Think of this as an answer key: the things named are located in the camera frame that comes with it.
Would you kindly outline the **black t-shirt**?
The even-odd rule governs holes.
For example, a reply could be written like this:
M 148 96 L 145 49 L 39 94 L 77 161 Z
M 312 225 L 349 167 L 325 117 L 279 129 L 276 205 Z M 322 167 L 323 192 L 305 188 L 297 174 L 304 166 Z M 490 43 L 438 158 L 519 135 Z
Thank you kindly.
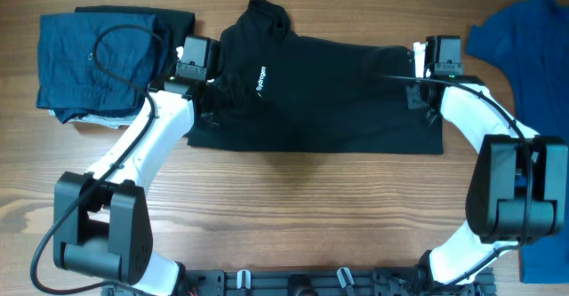
M 251 0 L 220 37 L 217 79 L 236 95 L 221 128 L 195 122 L 188 144 L 232 151 L 439 155 L 442 120 L 407 107 L 413 53 L 293 32 L 285 9 Z

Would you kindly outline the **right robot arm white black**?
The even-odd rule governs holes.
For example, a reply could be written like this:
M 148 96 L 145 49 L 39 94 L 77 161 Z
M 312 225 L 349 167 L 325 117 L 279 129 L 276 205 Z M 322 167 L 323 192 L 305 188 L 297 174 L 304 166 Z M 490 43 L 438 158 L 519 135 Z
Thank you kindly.
M 568 147 L 517 121 L 475 76 L 462 73 L 461 40 L 430 36 L 413 44 L 410 105 L 431 106 L 477 152 L 464 223 L 421 256 L 410 281 L 416 294 L 473 284 L 503 254 L 561 231 Z

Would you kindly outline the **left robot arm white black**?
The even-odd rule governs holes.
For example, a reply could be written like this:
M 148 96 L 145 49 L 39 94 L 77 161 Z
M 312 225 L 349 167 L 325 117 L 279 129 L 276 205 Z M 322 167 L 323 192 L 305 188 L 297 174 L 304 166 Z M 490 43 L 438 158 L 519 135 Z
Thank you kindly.
M 147 192 L 172 147 L 193 126 L 197 97 L 214 79 L 219 44 L 187 40 L 174 71 L 144 89 L 144 105 L 119 141 L 84 173 L 54 188 L 54 265 L 98 278 L 95 288 L 190 295 L 185 267 L 153 249 Z

